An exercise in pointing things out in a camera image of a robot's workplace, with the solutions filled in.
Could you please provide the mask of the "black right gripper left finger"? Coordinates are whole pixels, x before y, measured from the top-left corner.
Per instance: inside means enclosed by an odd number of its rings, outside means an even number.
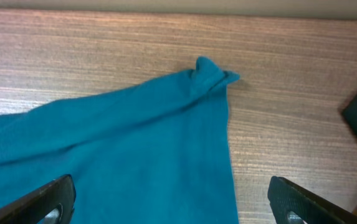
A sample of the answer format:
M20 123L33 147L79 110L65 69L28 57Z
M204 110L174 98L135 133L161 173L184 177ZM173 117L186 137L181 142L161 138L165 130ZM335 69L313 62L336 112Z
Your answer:
M69 224L74 214L75 199L72 176L63 175L0 208L0 224Z

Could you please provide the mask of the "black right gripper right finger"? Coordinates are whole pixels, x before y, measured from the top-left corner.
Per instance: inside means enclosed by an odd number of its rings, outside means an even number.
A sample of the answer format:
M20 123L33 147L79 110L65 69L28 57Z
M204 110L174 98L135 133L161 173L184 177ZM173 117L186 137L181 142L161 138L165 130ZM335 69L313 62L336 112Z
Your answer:
M357 216L284 177L273 176L267 194L278 224L354 224Z

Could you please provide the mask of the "dark blue shirt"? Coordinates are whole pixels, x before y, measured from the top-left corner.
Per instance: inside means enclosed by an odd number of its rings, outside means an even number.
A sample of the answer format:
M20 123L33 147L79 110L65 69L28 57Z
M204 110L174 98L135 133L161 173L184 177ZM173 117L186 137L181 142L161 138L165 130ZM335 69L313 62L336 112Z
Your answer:
M227 86L196 68L101 95L0 115L0 208L61 175L73 223L237 223Z

